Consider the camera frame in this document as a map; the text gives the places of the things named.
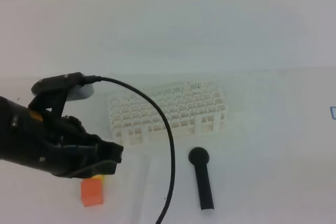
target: white table surface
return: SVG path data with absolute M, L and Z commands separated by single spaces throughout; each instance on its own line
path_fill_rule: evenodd
M 217 78 L 228 102 L 226 132 L 176 140 L 176 186 L 163 223 L 335 223 L 336 69 L 234 72 L 217 75 L 117 76 L 137 87 L 176 80 Z M 1 80 L 1 95 L 27 105 L 35 80 Z M 88 132 L 110 138 L 107 94 L 69 102 L 65 113 Z M 215 204 L 201 211 L 187 154 L 194 146 L 210 154 Z M 154 223 L 166 197 L 169 145 L 127 149 L 107 178 L 105 203 L 84 208 L 78 179 L 62 179 L 0 162 L 0 213 L 6 223 Z

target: small orange object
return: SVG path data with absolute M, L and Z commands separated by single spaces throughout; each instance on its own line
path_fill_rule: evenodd
M 103 181 L 87 178 L 81 182 L 81 199 L 85 207 L 103 204 Z

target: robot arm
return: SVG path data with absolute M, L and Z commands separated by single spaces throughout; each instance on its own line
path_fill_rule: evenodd
M 66 100 L 93 93 L 82 79 L 74 73 L 40 80 L 28 108 L 0 97 L 0 158 L 59 177 L 114 174 L 123 147 L 88 134 L 75 117 L 61 117 Z

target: orange cube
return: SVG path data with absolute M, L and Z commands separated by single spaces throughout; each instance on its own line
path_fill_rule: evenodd
M 103 184 L 100 178 L 83 179 L 81 199 L 85 207 L 103 204 Z

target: orange block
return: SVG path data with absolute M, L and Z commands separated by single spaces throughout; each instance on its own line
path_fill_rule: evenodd
M 103 184 L 101 179 L 83 179 L 80 188 L 81 199 L 85 207 L 103 204 Z

